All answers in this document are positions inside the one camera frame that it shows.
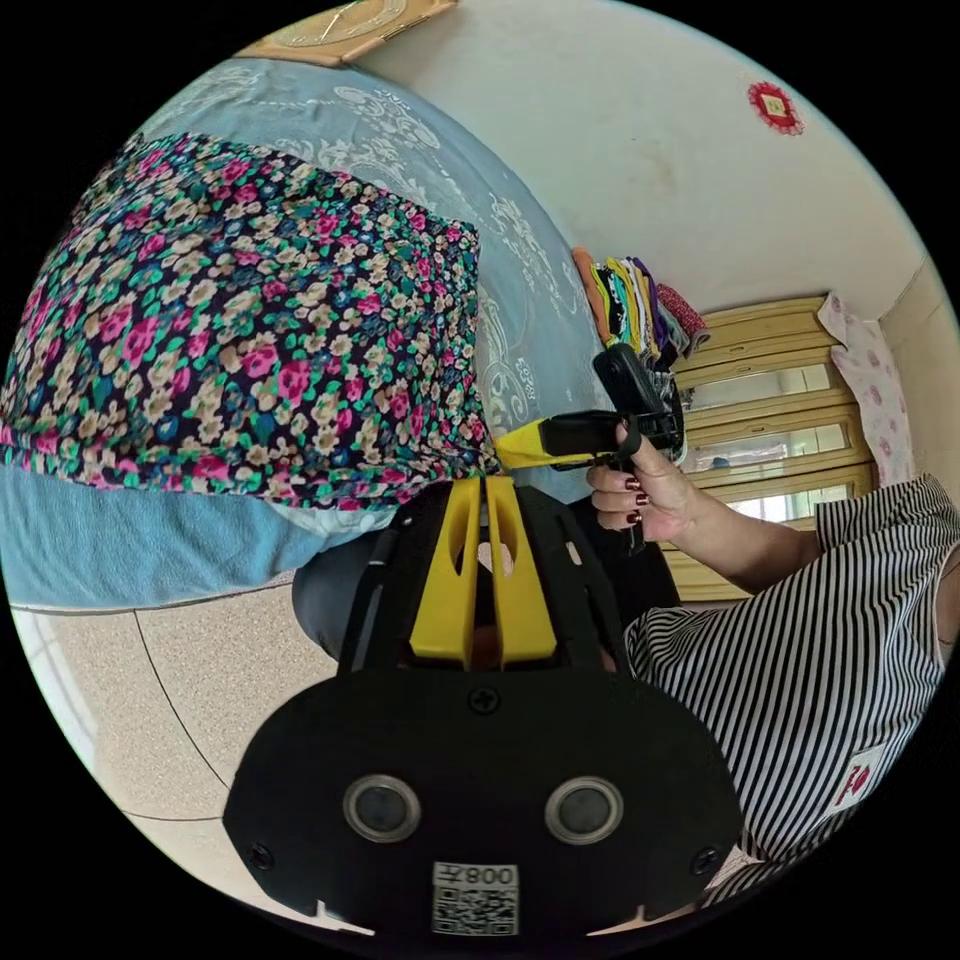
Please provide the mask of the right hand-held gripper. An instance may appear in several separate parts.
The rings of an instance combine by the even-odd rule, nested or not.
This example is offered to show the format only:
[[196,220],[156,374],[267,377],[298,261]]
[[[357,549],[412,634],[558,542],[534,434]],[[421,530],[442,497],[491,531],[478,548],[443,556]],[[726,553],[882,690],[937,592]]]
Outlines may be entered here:
[[685,448],[683,416],[659,413],[617,413],[590,410],[541,418],[495,440],[500,460],[508,469],[569,471],[578,466],[603,465],[627,475],[632,457],[647,440],[675,461]]

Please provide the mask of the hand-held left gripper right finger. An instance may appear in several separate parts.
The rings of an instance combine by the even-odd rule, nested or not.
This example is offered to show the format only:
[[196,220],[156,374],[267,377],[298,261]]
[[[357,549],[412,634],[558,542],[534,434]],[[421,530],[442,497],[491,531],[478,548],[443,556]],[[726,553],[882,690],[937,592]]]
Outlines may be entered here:
[[516,488],[508,477],[489,477],[485,493],[500,667],[548,661],[557,641]]

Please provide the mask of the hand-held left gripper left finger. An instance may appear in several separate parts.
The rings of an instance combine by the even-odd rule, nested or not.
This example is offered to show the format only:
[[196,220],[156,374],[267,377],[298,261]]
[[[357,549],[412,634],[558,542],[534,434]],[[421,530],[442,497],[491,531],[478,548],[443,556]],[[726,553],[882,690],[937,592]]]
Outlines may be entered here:
[[453,483],[410,636],[424,660],[472,656],[480,535],[480,480]]

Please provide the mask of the person's right hand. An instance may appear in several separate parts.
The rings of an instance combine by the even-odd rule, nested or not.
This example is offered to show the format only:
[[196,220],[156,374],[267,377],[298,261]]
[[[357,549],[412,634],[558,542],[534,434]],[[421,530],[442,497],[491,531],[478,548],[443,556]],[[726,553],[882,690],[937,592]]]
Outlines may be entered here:
[[625,465],[593,466],[586,480],[601,527],[613,532],[643,531],[647,540],[676,547],[689,538],[704,537],[726,510],[645,436]]

